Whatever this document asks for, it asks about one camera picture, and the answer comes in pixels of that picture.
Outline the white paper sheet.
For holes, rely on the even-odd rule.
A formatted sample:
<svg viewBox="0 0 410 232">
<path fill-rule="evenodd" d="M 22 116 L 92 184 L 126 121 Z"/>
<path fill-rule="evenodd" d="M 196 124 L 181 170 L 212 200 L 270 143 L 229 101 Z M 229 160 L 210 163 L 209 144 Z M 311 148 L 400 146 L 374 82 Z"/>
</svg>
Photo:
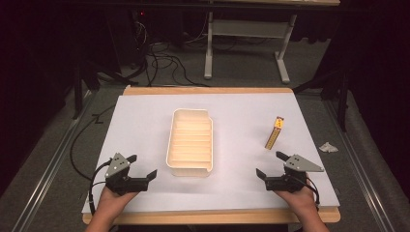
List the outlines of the white paper sheet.
<svg viewBox="0 0 410 232">
<path fill-rule="evenodd" d="M 176 177 L 165 162 L 172 116 L 179 108 L 205 109 L 213 120 L 214 166 L 208 177 Z M 284 118 L 283 127 L 268 150 L 278 116 Z M 121 96 L 99 161 L 116 153 L 137 155 L 131 176 L 158 170 L 148 189 L 128 204 L 129 213 L 280 209 L 285 202 L 256 175 L 256 168 L 269 176 L 282 174 L 276 151 L 321 161 L 291 93 Z"/>
</svg>

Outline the black computer tower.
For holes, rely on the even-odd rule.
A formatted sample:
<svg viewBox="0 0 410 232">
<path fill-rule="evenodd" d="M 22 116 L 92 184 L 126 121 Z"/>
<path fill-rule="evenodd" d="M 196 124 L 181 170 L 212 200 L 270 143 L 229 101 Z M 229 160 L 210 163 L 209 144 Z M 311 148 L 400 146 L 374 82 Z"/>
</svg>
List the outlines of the black computer tower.
<svg viewBox="0 0 410 232">
<path fill-rule="evenodd" d="M 119 66 L 136 70 L 142 63 L 142 57 L 134 37 L 132 11 L 111 9 L 105 11 L 105 16 Z"/>
</svg>

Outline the metal floor rail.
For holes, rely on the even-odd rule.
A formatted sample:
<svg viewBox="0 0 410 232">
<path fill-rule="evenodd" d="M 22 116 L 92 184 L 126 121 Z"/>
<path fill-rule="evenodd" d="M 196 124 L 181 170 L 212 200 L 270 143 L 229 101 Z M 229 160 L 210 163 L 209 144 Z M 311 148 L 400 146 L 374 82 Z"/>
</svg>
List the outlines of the metal floor rail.
<svg viewBox="0 0 410 232">
<path fill-rule="evenodd" d="M 385 208 L 380 200 L 379 194 L 371 183 L 366 171 L 356 153 L 351 140 L 347 133 L 341 128 L 341 125 L 337 120 L 337 111 L 334 105 L 330 101 L 323 102 L 327 112 L 330 114 L 331 120 L 337 128 L 337 133 L 341 137 L 344 148 L 347 151 L 347 157 L 351 165 L 353 166 L 353 173 L 360 186 L 362 194 L 366 200 L 368 207 L 371 210 L 373 218 L 380 230 L 380 232 L 395 232 L 392 223 L 385 211 Z"/>
<path fill-rule="evenodd" d="M 54 152 L 50 162 L 48 163 L 42 175 L 42 178 L 37 182 L 36 187 L 33 190 L 18 220 L 16 221 L 12 229 L 12 232 L 27 232 L 37 211 L 42 205 L 44 198 L 50 186 L 52 185 L 52 182 L 56 174 L 58 173 L 58 170 L 66 156 L 66 150 L 73 141 L 73 135 L 77 130 L 77 127 L 84 115 L 84 112 L 88 108 L 89 104 L 93 101 L 95 95 L 95 91 L 88 90 L 85 92 L 85 95 L 81 98 L 83 100 L 83 108 L 76 114 L 76 117 L 74 119 L 71 119 L 71 123 L 69 124 L 56 151 Z"/>
</svg>

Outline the person's left hand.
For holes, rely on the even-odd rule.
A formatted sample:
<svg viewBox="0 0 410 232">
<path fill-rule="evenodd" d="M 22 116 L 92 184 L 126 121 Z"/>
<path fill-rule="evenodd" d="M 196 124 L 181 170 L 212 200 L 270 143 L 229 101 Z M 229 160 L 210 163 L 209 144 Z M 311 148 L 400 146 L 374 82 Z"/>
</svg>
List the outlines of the person's left hand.
<svg viewBox="0 0 410 232">
<path fill-rule="evenodd" d="M 102 219 L 105 222 L 112 222 L 119 217 L 125 207 L 137 196 L 137 192 L 129 192 L 119 195 L 109 188 L 104 187 L 100 196 L 98 208 L 94 213 L 94 218 Z"/>
</svg>

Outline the slim yellow box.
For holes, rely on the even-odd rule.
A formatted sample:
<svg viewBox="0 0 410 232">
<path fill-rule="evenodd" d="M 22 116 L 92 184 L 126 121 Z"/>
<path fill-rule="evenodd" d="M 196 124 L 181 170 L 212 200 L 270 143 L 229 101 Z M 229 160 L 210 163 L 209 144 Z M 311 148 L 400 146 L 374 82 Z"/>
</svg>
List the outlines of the slim yellow box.
<svg viewBox="0 0 410 232">
<path fill-rule="evenodd" d="M 265 144 L 265 148 L 268 150 L 271 150 L 273 148 L 273 146 L 275 145 L 278 136 L 281 132 L 281 129 L 283 127 L 283 123 L 284 123 L 284 118 L 283 117 L 277 117 L 274 123 L 274 128 L 271 131 L 271 134 L 269 135 L 269 138 Z"/>
</svg>

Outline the person's right hand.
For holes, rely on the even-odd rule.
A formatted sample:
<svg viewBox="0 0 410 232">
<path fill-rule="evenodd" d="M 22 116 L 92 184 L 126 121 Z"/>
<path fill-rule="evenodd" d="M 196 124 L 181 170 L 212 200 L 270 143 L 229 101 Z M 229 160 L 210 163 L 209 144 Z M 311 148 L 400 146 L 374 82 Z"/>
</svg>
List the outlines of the person's right hand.
<svg viewBox="0 0 410 232">
<path fill-rule="evenodd" d="M 313 224 L 321 220 L 316 209 L 313 192 L 309 188 L 303 187 L 295 192 L 275 190 L 275 194 L 287 203 L 301 224 Z"/>
</svg>

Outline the crumpled white paper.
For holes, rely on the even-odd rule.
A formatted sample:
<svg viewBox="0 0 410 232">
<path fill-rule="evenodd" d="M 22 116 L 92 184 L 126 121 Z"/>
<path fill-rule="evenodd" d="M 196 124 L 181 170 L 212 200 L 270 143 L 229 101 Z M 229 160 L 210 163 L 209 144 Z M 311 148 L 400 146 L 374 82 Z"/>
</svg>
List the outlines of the crumpled white paper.
<svg viewBox="0 0 410 232">
<path fill-rule="evenodd" d="M 333 146 L 329 142 L 325 142 L 319 147 L 319 150 L 324 153 L 336 153 L 338 151 L 338 148 L 336 146 Z"/>
</svg>

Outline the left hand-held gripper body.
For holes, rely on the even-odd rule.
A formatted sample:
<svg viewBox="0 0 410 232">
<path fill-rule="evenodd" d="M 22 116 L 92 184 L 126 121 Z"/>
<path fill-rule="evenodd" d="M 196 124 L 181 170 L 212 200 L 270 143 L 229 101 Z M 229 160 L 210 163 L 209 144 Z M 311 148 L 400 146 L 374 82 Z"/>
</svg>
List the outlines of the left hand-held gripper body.
<svg viewBox="0 0 410 232">
<path fill-rule="evenodd" d="M 116 153 L 104 174 L 105 186 L 119 195 L 146 191 L 149 186 L 146 177 L 132 178 L 129 176 L 131 165 L 132 163 L 129 163 L 127 158 Z"/>
</svg>

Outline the black metal stand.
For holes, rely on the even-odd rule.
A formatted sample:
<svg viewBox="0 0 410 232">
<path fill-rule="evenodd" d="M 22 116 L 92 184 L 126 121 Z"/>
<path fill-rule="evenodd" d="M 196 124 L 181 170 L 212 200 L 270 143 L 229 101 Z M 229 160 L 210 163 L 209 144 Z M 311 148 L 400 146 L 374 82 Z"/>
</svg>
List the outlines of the black metal stand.
<svg viewBox="0 0 410 232">
<path fill-rule="evenodd" d="M 85 83 L 91 91 L 98 91 L 100 83 L 97 73 L 104 73 L 114 80 L 129 85 L 131 82 L 120 74 L 111 71 L 95 62 L 89 60 L 80 60 L 76 63 L 73 75 L 73 92 L 74 92 L 74 118 L 78 119 L 83 110 L 83 93 L 82 83 Z"/>
<path fill-rule="evenodd" d="M 314 79 L 293 88 L 292 91 L 294 94 L 300 94 L 307 89 L 322 86 L 320 93 L 322 100 L 337 99 L 337 123 L 343 131 L 346 131 L 345 114 L 347 109 L 348 82 L 347 71 L 331 71 L 316 76 Z"/>
</svg>

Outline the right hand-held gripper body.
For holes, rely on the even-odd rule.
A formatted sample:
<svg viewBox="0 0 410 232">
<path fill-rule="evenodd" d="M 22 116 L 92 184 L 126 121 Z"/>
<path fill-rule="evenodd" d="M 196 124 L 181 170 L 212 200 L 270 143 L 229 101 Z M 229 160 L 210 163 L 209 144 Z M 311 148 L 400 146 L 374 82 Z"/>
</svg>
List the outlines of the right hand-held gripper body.
<svg viewBox="0 0 410 232">
<path fill-rule="evenodd" d="M 299 155 L 289 156 L 288 161 L 283 161 L 284 174 L 280 177 L 268 177 L 265 183 L 266 190 L 282 190 L 295 192 L 308 185 L 309 172 L 323 172 L 324 169 Z"/>
</svg>

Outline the white metal desk frame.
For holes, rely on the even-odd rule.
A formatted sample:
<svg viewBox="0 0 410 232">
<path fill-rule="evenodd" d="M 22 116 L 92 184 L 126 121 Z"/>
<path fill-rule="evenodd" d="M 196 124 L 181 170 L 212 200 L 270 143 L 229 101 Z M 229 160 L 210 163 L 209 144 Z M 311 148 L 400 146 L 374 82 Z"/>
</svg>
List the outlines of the white metal desk frame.
<svg viewBox="0 0 410 232">
<path fill-rule="evenodd" d="M 278 72 L 283 84 L 290 82 L 284 55 L 288 47 L 297 16 L 291 15 L 285 22 L 214 19 L 208 13 L 207 49 L 205 53 L 204 78 L 213 76 L 213 37 L 231 36 L 262 39 L 281 39 L 281 49 L 274 53 Z"/>
</svg>

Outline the cream ridged plastic container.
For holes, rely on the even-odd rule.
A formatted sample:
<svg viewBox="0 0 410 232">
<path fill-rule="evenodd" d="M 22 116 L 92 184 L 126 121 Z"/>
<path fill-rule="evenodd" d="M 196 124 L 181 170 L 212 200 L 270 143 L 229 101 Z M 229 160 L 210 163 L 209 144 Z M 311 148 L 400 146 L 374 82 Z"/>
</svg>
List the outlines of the cream ridged plastic container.
<svg viewBox="0 0 410 232">
<path fill-rule="evenodd" d="M 205 109 L 173 113 L 166 164 L 177 177 L 208 177 L 213 170 L 213 120 Z"/>
</svg>

